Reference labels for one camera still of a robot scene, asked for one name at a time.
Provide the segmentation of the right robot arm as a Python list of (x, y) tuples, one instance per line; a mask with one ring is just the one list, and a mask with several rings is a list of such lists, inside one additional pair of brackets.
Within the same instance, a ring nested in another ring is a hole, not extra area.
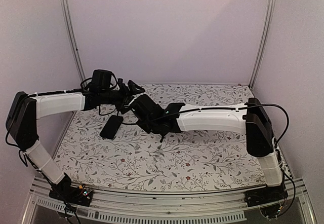
[(272, 202), (281, 194), (284, 175), (275, 153), (276, 139), (272, 122), (257, 98), (229, 106), (199, 106), (170, 103), (162, 108), (144, 94), (128, 105), (138, 119), (137, 125), (146, 133), (165, 137), (168, 133), (195, 130), (229, 131), (246, 136), (247, 152), (256, 157), (264, 173), (267, 187), (262, 198)]

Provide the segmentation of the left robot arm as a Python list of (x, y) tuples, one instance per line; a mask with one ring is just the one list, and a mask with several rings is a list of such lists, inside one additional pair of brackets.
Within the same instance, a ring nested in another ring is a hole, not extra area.
[(70, 201), (75, 197), (75, 189), (65, 182), (70, 181), (69, 177), (40, 143), (37, 121), (60, 113), (92, 110), (105, 104), (113, 105), (122, 112), (134, 95), (144, 91), (133, 81), (125, 84), (121, 79), (115, 85), (91, 81), (85, 87), (73, 90), (35, 94), (20, 91), (15, 95), (7, 116), (6, 137), (12, 137), (13, 146), (19, 148), (37, 170), (56, 184), (55, 191), (63, 200)]

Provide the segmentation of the black phone on table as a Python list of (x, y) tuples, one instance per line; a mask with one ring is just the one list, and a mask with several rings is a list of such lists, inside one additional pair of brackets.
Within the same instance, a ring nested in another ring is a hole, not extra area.
[(104, 139), (114, 139), (123, 120), (121, 116), (112, 115), (101, 130), (100, 136)]

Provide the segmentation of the floral table mat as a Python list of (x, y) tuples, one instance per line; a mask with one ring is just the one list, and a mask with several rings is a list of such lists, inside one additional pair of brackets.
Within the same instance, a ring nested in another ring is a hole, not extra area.
[(256, 158), (243, 134), (190, 131), (164, 139), (135, 125), (132, 113), (114, 139), (100, 132), (113, 106), (75, 114), (55, 155), (56, 164), (75, 183), (115, 189), (196, 192), (263, 185)]

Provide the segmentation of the left rear aluminium post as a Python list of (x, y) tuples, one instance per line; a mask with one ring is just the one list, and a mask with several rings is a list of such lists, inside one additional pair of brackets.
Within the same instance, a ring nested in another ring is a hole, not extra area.
[(84, 68), (82, 65), (77, 41), (75, 38), (72, 18), (71, 18), (71, 14), (70, 14), (69, 3), (68, 3), (68, 0), (60, 0), (60, 3), (61, 3), (61, 7), (62, 7), (62, 12), (63, 12), (64, 22), (65, 22), (65, 26), (66, 26), (67, 35), (68, 35), (68, 40), (69, 40), (69, 43), (71, 46), (72, 56), (74, 58), (74, 63), (76, 66), (76, 71), (77, 71), (80, 81), (82, 82), (83, 80), (86, 79), (86, 74), (85, 74), (85, 71), (84, 71)]

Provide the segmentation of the aluminium post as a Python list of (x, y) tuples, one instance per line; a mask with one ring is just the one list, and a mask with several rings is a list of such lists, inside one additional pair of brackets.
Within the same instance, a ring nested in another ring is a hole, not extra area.
[(67, 35), (68, 35), (68, 40), (69, 40), (69, 43), (71, 46), (72, 56), (74, 58), (74, 63), (76, 66), (76, 71), (77, 71), (80, 81), (82, 82), (83, 80), (86, 79), (86, 74), (85, 74), (85, 71), (84, 71), (84, 68), (82, 65), (77, 41), (75, 38), (72, 18), (71, 18), (71, 14), (70, 14), (69, 3), (68, 3), (68, 0), (60, 0), (60, 3), (61, 3), (61, 7), (62, 7), (62, 12), (63, 12), (64, 22), (65, 22), (65, 26), (66, 26)]
[(266, 49), (268, 35), (270, 32), (271, 22), (272, 22), (272, 18), (273, 18), (273, 14), (274, 14), (274, 9), (275, 9), (275, 3), (276, 3), (276, 0), (268, 0), (267, 1), (264, 25), (263, 25), (263, 29), (262, 29), (262, 33), (261, 33), (261, 39), (260, 39), (260, 43), (259, 43), (259, 47), (258, 47), (258, 51), (257, 51), (257, 55), (256, 55), (255, 64), (253, 66), (252, 74), (251, 74), (251, 77), (249, 80), (249, 88), (252, 91), (256, 85), (257, 77), (258, 77), (258, 74), (259, 74), (259, 71), (261, 68), (264, 52)]

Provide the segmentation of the front aluminium rail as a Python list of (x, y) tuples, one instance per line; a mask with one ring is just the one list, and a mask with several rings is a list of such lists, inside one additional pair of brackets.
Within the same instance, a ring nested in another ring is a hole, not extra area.
[(286, 182), (283, 215), (268, 219), (279, 206), (249, 206), (245, 189), (208, 192), (139, 192), (95, 188), (90, 206), (65, 210), (49, 197), (45, 180), (34, 179), (23, 223), (318, 223), (302, 179)]

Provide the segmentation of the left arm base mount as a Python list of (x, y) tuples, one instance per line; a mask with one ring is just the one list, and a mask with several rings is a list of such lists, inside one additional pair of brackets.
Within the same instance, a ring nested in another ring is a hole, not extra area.
[(54, 184), (49, 192), (49, 197), (70, 204), (89, 207), (93, 198), (93, 191), (91, 188), (85, 187), (84, 184), (72, 186), (69, 182), (66, 182)]

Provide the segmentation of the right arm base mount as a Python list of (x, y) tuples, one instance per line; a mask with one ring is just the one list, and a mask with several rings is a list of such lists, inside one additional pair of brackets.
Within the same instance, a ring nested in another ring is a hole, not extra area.
[(287, 204), (288, 192), (286, 186), (266, 186), (264, 188), (249, 190), (245, 192), (244, 201), (248, 207), (261, 206), (274, 202), (273, 205), (267, 205), (260, 208), (261, 214), (267, 219), (278, 218), (284, 214), (284, 207)]

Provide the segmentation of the right rear aluminium post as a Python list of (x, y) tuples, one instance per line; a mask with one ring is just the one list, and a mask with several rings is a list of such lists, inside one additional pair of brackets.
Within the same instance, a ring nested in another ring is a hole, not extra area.
[(263, 25), (263, 29), (262, 29), (262, 33), (261, 33), (261, 39), (260, 39), (260, 43), (259, 43), (259, 47), (258, 47), (258, 51), (257, 51), (257, 55), (256, 55), (255, 64), (253, 66), (252, 74), (251, 74), (251, 77), (249, 80), (249, 88), (252, 91), (256, 85), (257, 77), (258, 77), (258, 74), (259, 74), (259, 71), (261, 68), (264, 52), (266, 49), (268, 35), (270, 32), (271, 22), (272, 22), (272, 18), (273, 18), (273, 14), (274, 14), (274, 9), (275, 9), (275, 3), (276, 3), (276, 0), (268, 0), (267, 1), (264, 25)]

